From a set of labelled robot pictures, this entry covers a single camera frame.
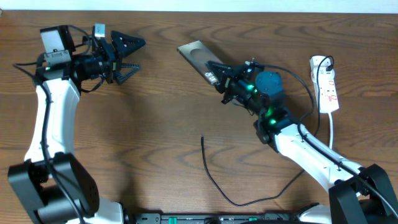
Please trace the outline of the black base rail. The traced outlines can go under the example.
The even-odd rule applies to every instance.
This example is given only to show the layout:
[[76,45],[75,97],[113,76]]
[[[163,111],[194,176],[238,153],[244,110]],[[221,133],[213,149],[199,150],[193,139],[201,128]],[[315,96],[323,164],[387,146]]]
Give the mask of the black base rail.
[[138,213],[134,214],[139,224],[239,224],[239,223],[300,223],[286,213],[265,213],[260,215],[238,214],[165,214]]

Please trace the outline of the Galaxy S25 Ultra smartphone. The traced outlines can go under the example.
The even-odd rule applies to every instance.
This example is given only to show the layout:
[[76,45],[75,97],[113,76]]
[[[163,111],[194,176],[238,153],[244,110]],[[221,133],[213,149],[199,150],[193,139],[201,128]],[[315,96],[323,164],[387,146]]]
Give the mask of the Galaxy S25 Ultra smartphone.
[[218,82],[206,63],[208,61],[222,63],[222,61],[200,40],[181,45],[177,51],[210,85],[214,86]]

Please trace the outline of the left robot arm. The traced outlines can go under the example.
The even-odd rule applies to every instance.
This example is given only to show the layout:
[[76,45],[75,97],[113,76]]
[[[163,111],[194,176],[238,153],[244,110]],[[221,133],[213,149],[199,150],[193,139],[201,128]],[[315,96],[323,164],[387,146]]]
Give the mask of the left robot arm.
[[140,69],[124,59],[145,40],[117,31],[106,40],[103,24],[84,32],[82,53],[70,25],[40,30],[45,51],[30,74],[38,98],[34,135],[21,164],[10,166],[9,184],[34,223],[130,223],[118,202],[100,196],[75,157],[74,124],[85,80],[122,84]]

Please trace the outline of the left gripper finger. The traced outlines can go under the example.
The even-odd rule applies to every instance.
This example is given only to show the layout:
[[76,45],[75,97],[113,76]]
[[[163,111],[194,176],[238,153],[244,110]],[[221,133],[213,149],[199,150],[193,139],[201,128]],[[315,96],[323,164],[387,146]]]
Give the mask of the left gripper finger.
[[[123,68],[128,68],[129,71],[126,73],[121,73]],[[115,80],[118,85],[122,85],[127,79],[132,77],[135,73],[137,73],[141,69],[141,66],[137,63],[122,63],[121,69],[116,70],[115,72]]]
[[144,39],[126,35],[115,30],[111,31],[111,40],[118,58],[125,58],[146,44]]

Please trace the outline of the white power strip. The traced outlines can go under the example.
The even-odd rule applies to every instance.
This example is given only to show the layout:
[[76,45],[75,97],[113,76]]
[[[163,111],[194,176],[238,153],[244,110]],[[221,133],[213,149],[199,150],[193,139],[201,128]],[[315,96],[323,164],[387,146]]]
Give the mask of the white power strip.
[[332,113],[339,109],[335,86],[335,71],[331,57],[315,55],[310,59],[311,79],[320,113]]

